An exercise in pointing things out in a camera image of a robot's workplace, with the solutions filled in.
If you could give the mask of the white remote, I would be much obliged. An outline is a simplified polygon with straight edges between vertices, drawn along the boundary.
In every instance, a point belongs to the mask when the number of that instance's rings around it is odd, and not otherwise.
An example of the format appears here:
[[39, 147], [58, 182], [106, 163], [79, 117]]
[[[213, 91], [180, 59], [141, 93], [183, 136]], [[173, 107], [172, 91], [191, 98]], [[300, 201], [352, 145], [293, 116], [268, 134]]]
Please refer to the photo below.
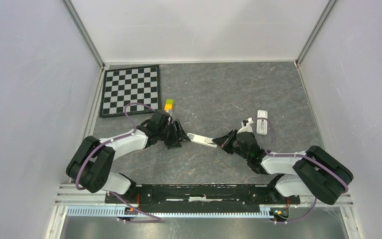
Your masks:
[[190, 139], [190, 141], [193, 143], [212, 147], [212, 148], [217, 148], [217, 144], [213, 142], [213, 138], [209, 138], [209, 137], [205, 137], [205, 136], [193, 134], [193, 133], [187, 133], [187, 136]]

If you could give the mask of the white remote control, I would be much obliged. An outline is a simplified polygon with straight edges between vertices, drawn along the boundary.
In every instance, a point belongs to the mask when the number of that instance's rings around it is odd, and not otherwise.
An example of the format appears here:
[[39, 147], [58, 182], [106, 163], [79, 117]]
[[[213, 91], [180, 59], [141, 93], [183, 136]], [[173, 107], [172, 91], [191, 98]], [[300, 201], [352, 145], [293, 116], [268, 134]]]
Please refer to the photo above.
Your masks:
[[257, 111], [256, 133], [259, 135], [267, 135], [268, 132], [268, 112], [264, 110]]

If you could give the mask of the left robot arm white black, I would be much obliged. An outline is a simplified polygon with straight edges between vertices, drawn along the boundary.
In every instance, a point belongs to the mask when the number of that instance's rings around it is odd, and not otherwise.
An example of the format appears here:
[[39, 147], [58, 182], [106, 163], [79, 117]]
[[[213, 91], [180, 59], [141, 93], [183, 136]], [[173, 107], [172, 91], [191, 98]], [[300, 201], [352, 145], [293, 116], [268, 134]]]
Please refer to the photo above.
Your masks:
[[113, 161], [159, 141], [168, 149], [190, 141], [179, 120], [172, 120], [163, 110], [155, 110], [150, 119], [113, 138], [87, 136], [69, 162], [66, 174], [79, 190], [115, 192], [123, 202], [130, 203], [136, 198], [135, 183], [121, 173], [113, 173]]

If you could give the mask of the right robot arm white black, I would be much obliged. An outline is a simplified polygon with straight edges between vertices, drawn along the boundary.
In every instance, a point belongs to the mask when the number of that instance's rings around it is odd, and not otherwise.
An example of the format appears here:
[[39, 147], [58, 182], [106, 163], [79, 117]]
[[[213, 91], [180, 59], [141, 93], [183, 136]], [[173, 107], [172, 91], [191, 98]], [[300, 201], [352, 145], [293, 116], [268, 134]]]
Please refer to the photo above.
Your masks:
[[312, 195], [333, 205], [348, 192], [354, 179], [347, 167], [317, 145], [296, 153], [276, 153], [261, 148], [252, 132], [235, 129], [212, 142], [228, 154], [239, 155], [257, 174], [277, 174], [267, 190], [273, 203], [290, 196]]

